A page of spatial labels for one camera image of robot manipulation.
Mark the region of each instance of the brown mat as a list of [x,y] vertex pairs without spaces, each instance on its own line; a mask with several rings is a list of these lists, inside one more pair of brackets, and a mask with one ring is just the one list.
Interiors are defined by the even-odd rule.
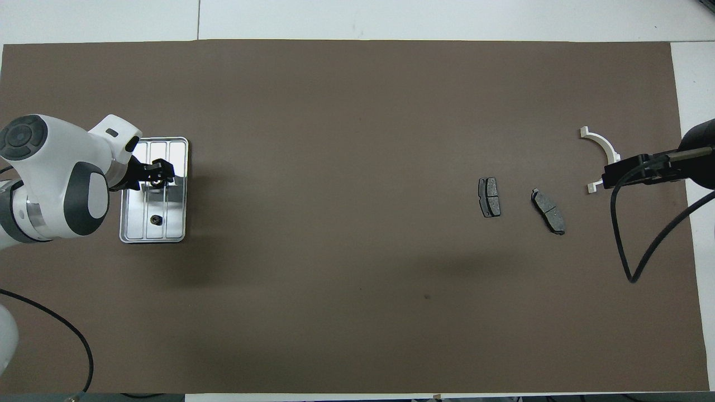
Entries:
[[[0,123],[117,114],[192,146],[188,236],[0,253],[2,286],[86,334],[94,392],[705,390],[689,224],[626,281],[605,157],[672,149],[668,44],[197,41],[5,46]],[[503,216],[481,216],[496,176]],[[530,204],[561,207],[549,233]],[[635,261],[686,206],[630,187]],[[12,300],[0,391],[75,391],[77,339]]]

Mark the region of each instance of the white table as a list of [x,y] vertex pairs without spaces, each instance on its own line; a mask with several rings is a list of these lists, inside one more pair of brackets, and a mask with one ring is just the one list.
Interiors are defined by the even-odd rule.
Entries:
[[[715,14],[697,0],[0,2],[0,44],[197,39],[669,41],[673,42],[682,134],[715,117]],[[686,191],[690,203],[708,192],[690,180]],[[711,390],[715,390],[714,223],[715,204],[691,216]],[[431,398],[440,390],[434,391],[383,395],[204,394],[187,396],[187,401]]]

